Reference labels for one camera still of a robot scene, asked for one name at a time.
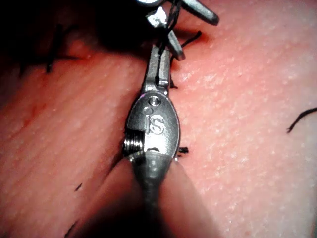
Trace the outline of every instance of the black suture thread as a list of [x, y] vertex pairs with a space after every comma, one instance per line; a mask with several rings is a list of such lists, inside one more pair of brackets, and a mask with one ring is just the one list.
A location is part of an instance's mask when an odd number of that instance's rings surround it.
[[63, 41], [63, 26], [57, 24], [56, 31], [52, 40], [51, 48], [48, 53], [48, 63], [46, 66], [46, 73], [50, 73], [52, 70], [53, 61], [57, 55], [57, 51], [60, 48]]
[[308, 114], [314, 113], [314, 112], [317, 112], [317, 107], [308, 109], [308, 110], [303, 111], [302, 113], [300, 113], [298, 115], [298, 117], [296, 118], [296, 120], [291, 124], [291, 126], [289, 128], [287, 128], [287, 133], [290, 133], [292, 131], [292, 129], [300, 121], [300, 119], [302, 119], [303, 117], [307, 116]]
[[77, 191], [81, 188], [82, 185], [83, 185], [83, 183], [79, 184], [79, 185], [77, 186], [77, 188], [75, 189], [75, 192], [77, 192]]
[[172, 79], [172, 76], [170, 76], [170, 88], [176, 88], [178, 89], [178, 87], [174, 84], [174, 81]]
[[180, 8], [182, 6], [182, 0], [174, 0], [172, 2], [172, 6], [169, 11], [167, 25], [165, 30], [163, 31], [162, 40], [160, 43], [160, 48], [158, 54], [161, 55], [165, 49], [166, 43], [168, 41], [169, 33], [174, 29], [175, 25], [177, 24], [177, 20], [179, 17]]
[[77, 220], [76, 222], [74, 222], [73, 225], [71, 225], [71, 227], [68, 229], [67, 233], [64, 235], [64, 238], [69, 237], [71, 231], [74, 229], [74, 227], [75, 227], [75, 225], [77, 224], [78, 221], [79, 221], [79, 220]]
[[[198, 31], [195, 36], [193, 36], [192, 38], [189, 38], [188, 40], [186, 40], [181, 46], [182, 46], [182, 47], [187, 46], [189, 43], [191, 43], [191, 42], [197, 40], [201, 35], [202, 35], [202, 32], [201, 32], [201, 31]], [[170, 67], [172, 67], [173, 60], [174, 60], [174, 59], [175, 59], [175, 56], [172, 56], [172, 57], [170, 58]], [[178, 87], [174, 84], [174, 81], [172, 80], [172, 75], [170, 75], [169, 79], [170, 79], [170, 88], [176, 88], [176, 89], [178, 89]]]
[[179, 153], [187, 154], [189, 152], [188, 147], [179, 147]]

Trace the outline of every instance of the s engraving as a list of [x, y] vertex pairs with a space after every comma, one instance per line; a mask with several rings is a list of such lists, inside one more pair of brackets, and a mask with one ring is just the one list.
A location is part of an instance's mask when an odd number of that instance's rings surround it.
[[149, 117], [147, 115], [147, 130], [146, 132], [149, 133], [149, 131], [153, 134], [160, 135], [164, 132], [164, 118], [161, 115], [153, 115]]

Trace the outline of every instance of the metal ring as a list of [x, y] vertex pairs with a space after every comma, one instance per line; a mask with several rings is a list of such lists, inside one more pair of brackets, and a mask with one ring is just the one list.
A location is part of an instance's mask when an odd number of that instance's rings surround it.
[[137, 4], [146, 7], [160, 6], [166, 0], [136, 0]]

